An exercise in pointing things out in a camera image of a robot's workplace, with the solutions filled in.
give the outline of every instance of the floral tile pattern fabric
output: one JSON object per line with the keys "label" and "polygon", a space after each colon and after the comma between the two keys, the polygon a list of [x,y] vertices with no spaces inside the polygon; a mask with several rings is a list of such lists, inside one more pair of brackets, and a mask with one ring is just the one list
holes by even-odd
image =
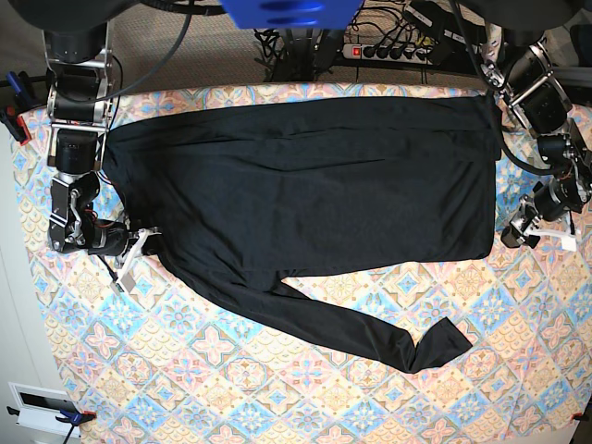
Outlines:
{"label": "floral tile pattern fabric", "polygon": [[[350,96],[435,97],[429,87],[292,84],[153,92],[121,99],[116,125],[219,108]],[[592,146],[592,110],[572,112]],[[46,246],[49,121],[24,116],[32,141],[12,145],[18,205],[39,308],[68,394],[97,412],[86,443],[470,444],[567,426],[592,393],[592,209],[575,216],[577,253],[543,240],[481,261],[402,264],[343,276],[292,278],[311,298],[377,316],[415,340],[448,316],[475,345],[442,368],[404,375],[312,346],[222,310],[154,258],[134,267],[130,297],[101,264]],[[506,134],[532,162],[523,131]],[[498,162],[497,226],[537,178]],[[103,185],[95,209],[121,202]]]}

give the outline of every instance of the blue clamp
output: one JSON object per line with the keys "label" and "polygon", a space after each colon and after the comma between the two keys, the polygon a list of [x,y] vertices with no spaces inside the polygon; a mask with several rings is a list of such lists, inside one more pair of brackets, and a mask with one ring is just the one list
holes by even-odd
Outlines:
{"label": "blue clamp", "polygon": [[238,28],[345,30],[363,0],[221,0]]}
{"label": "blue clamp", "polygon": [[88,423],[89,421],[92,421],[96,418],[96,413],[93,412],[73,413],[61,409],[59,412],[63,414],[65,418],[60,418],[59,416],[56,416],[55,419],[60,423],[72,424],[72,427],[78,427],[80,424]]}
{"label": "blue clamp", "polygon": [[25,71],[21,71],[18,75],[14,71],[8,71],[6,80],[15,90],[15,102],[20,112],[29,111],[42,104],[35,96],[31,79]]}

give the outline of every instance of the cable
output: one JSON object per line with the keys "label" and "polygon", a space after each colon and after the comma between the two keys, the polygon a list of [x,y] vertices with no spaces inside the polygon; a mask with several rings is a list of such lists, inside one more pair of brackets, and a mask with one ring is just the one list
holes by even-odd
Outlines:
{"label": "cable", "polygon": [[427,69],[424,68],[425,84],[427,85]]}
{"label": "cable", "polygon": [[62,442],[62,444],[66,444],[68,442],[73,431],[74,431],[74,425],[72,425],[72,427],[69,429],[68,434],[66,435],[66,438],[64,439],[64,442]]}
{"label": "cable", "polygon": [[471,40],[468,37],[468,32],[466,31],[466,28],[464,27],[463,14],[459,9],[456,0],[449,0],[449,3],[450,7],[452,8],[452,14],[454,14],[456,23],[459,26],[459,30],[461,30],[461,35],[464,38],[464,45],[466,46],[466,51],[467,53],[469,53],[469,58],[471,59],[471,63],[473,64],[476,74],[487,86],[486,98],[489,102],[489,107],[487,108],[487,117],[489,119],[489,125],[493,129],[494,136],[496,138],[496,141],[498,142],[499,147],[501,148],[501,151],[503,151],[503,153],[505,153],[508,156],[508,158],[512,161],[512,163],[514,163],[517,167],[523,169],[524,171],[530,174],[534,174],[536,176],[554,176],[555,174],[563,172],[563,166],[556,166],[554,168],[546,169],[537,168],[536,166],[530,165],[524,160],[519,159],[514,155],[512,151],[510,151],[510,148],[508,148],[508,145],[506,145],[506,142],[503,139],[503,134],[501,133],[501,129],[499,128],[499,125],[496,121],[496,117],[493,113],[493,107],[497,106],[495,98],[493,97],[493,93],[499,93],[506,87],[510,71],[515,65],[517,59],[510,64],[508,68],[508,74],[505,76],[503,84],[499,87],[494,87],[493,85],[491,85],[488,79],[486,78],[485,74],[481,70],[481,67],[479,66],[476,54],[473,52],[473,44],[471,43]]}
{"label": "cable", "polygon": [[[121,65],[121,62],[119,61],[119,59],[113,55],[113,59],[116,61],[116,63],[119,65],[119,88],[123,87],[123,66]],[[119,104],[121,103],[121,95],[117,96],[117,105],[115,107],[115,112],[113,113],[113,117],[111,117],[111,123],[109,124],[109,130],[111,130],[113,128],[113,124],[115,123],[115,119],[117,117],[117,111],[119,111]]]}
{"label": "cable", "polygon": [[188,5],[177,5],[165,0],[141,0],[143,5],[153,7],[159,11],[176,12],[178,14],[191,14],[193,16],[221,16],[226,14],[222,6],[195,6],[193,2]]}
{"label": "cable", "polygon": [[[195,3],[195,0],[190,0],[189,3],[192,6]],[[127,93],[127,92],[133,90],[134,88],[138,87],[141,83],[143,83],[146,79],[152,77],[155,74],[155,72],[158,71],[158,69],[162,68],[163,65],[166,62],[168,62],[168,60],[170,60],[170,58],[179,49],[181,42],[183,42],[183,39],[185,38],[185,35],[187,34],[187,30],[189,29],[189,25],[191,23],[191,17],[192,17],[191,14],[187,14],[187,16],[185,17],[185,21],[183,22],[183,27],[181,28],[179,36],[177,37],[177,40],[173,43],[173,45],[168,50],[168,52],[165,54],[165,56],[163,58],[161,58],[160,61],[152,67],[152,69],[150,69],[146,74],[141,76],[139,79],[135,80],[129,86],[126,86],[125,88],[121,88],[115,92],[112,92],[112,93],[106,95],[105,97],[99,97],[97,99],[91,99],[91,100],[76,100],[76,99],[72,99],[71,97],[64,95],[62,92],[60,92],[57,89],[56,81],[54,80],[55,90],[57,91],[57,93],[59,93],[59,95],[64,97],[64,99],[68,100],[69,102],[75,103],[75,104],[96,104],[97,102],[102,102],[103,100],[113,99],[115,97],[118,97],[119,95],[122,95],[124,93]]]}
{"label": "cable", "polygon": [[388,12],[390,15],[395,17],[397,21],[402,20],[402,15],[399,9],[396,7],[389,7],[389,6],[362,6],[360,11],[382,11]]}
{"label": "cable", "polygon": [[115,225],[115,220],[112,222],[109,222],[108,224],[103,224],[103,225],[97,225],[94,224],[97,228],[109,228],[109,227],[113,227]]}
{"label": "cable", "polygon": [[399,31],[399,33],[397,33],[397,36],[395,37],[395,39],[392,41],[392,43],[387,47],[387,49],[390,51],[392,48],[395,47],[395,44],[399,41],[399,37],[401,37],[401,34],[403,33],[403,31],[407,30],[409,32],[409,35],[407,36],[407,42],[403,43],[401,46],[401,50],[405,51],[405,49],[407,49],[407,46],[409,46],[409,43],[411,42],[411,39],[413,38],[413,31],[416,30],[416,28],[413,27],[413,25],[411,25],[411,23],[407,23],[406,25],[403,25],[401,27],[401,30]]}
{"label": "cable", "polygon": [[477,77],[481,81],[483,81],[490,90],[493,90],[496,93],[499,93],[500,91],[503,90],[503,88],[501,88],[500,86],[496,87],[496,86],[491,85],[489,83],[489,79],[485,76],[485,74],[481,70],[481,66],[479,64],[479,61],[477,60],[477,56],[476,56],[475,52],[473,51],[473,44],[471,42],[471,39],[469,39],[469,33],[467,32],[466,28],[464,27],[463,14],[461,13],[461,10],[459,9],[459,6],[456,3],[456,0],[449,0],[449,4],[450,4],[450,7],[452,8],[452,14],[454,14],[456,24],[458,25],[459,30],[461,31],[461,35],[464,38],[464,45],[466,46],[466,52],[469,53],[469,58],[471,59],[471,64],[473,65],[473,68],[475,69],[475,73],[476,73]]}
{"label": "cable", "polygon": [[123,190],[121,190],[115,182],[109,180],[103,174],[103,171],[97,171],[96,175],[98,176],[99,180],[101,180],[103,183],[105,183],[106,185],[111,185],[113,187],[113,189],[115,190],[115,192],[117,193],[117,195],[120,196],[120,198],[121,198],[121,204],[125,208],[126,207],[126,193],[123,192]]}
{"label": "cable", "polygon": [[512,161],[513,164],[523,169],[527,173],[534,174],[536,176],[554,176],[555,174],[563,172],[563,166],[556,166],[554,168],[549,169],[537,168],[536,166],[532,166],[524,160],[519,159],[514,155],[512,151],[510,151],[510,148],[508,148],[508,145],[506,145],[506,141],[504,141],[503,139],[503,134],[501,133],[501,129],[499,128],[499,125],[496,121],[496,116],[493,113],[493,107],[497,106],[496,100],[493,97],[493,93],[494,91],[492,90],[488,90],[486,93],[486,98],[489,102],[489,106],[487,107],[487,118],[489,120],[489,125],[493,130],[493,135],[495,136],[496,141],[498,142],[498,145],[501,148],[501,151],[503,151],[503,153],[508,156],[508,158]]}
{"label": "cable", "polygon": [[380,28],[378,25],[376,25],[375,23],[373,23],[372,21],[363,21],[361,23],[353,23],[350,24],[350,27],[354,30],[354,31],[358,31],[360,28],[360,26],[365,26],[365,25],[370,25],[370,26],[374,26],[383,36],[388,36],[389,32],[385,32],[382,28]]}
{"label": "cable", "polygon": [[[387,32],[385,34],[385,36],[382,38],[382,40],[380,42],[378,42],[377,44],[375,44],[374,47],[375,48],[378,48],[378,47],[382,46],[382,44],[387,40],[387,38],[389,38],[391,40],[391,44],[394,46],[395,43],[397,42],[397,40],[399,39],[399,37],[401,36],[401,33],[405,29],[405,26],[407,26],[407,25],[403,25],[403,26],[397,25],[395,28],[393,28],[392,30],[390,30],[389,32]],[[393,39],[392,37],[390,37],[390,34],[392,34],[394,31],[399,31],[399,33]]]}
{"label": "cable", "polygon": [[284,49],[279,51],[276,49],[280,41],[279,32],[275,29],[270,30],[253,30],[255,38],[261,44],[259,48],[261,58],[256,57],[254,60],[265,67],[264,81],[271,81],[278,68],[280,58],[285,54]]}
{"label": "cable", "polygon": [[113,268],[111,268],[111,266],[107,263],[105,258],[103,256],[98,255],[98,254],[96,257],[98,257],[99,261],[101,261],[105,265],[107,271],[109,272],[109,276],[113,279],[113,281],[117,282],[117,280],[119,279],[119,276],[117,275],[117,273],[115,271],[113,271]]}
{"label": "cable", "polygon": [[97,215],[96,211],[90,209],[90,208],[86,208],[84,210],[84,213],[88,213],[91,216],[92,219],[92,223],[94,224],[94,222],[96,222],[96,220],[99,218],[99,215]]}

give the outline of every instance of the wire bundle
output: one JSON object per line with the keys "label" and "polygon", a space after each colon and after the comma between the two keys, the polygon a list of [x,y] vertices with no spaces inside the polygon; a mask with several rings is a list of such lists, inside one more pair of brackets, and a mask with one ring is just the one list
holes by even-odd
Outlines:
{"label": "wire bundle", "polygon": [[[412,23],[408,22],[403,12],[407,2],[404,0],[370,0],[366,1],[351,20],[348,29],[346,30],[346,37],[349,43],[368,43],[376,42],[372,46],[372,53],[376,51],[384,51],[384,54],[390,52],[397,46],[397,52],[400,55],[408,54],[406,51],[411,46],[411,56],[415,56],[420,49],[431,50],[434,45],[431,39],[427,39],[419,29]],[[394,19],[394,26],[385,31],[383,26]],[[367,30],[369,27],[374,28],[379,32],[377,36],[374,34],[362,34],[361,30]],[[427,83],[427,75],[425,70],[421,69],[421,82]],[[356,82],[358,81],[359,67],[356,69]]]}
{"label": "wire bundle", "polygon": [[253,32],[255,39],[261,44],[259,48],[261,57],[256,57],[254,60],[265,67],[264,81],[271,81],[278,61],[285,53],[283,47],[278,48],[278,45],[282,46],[279,32],[274,29],[263,31],[253,30]]}

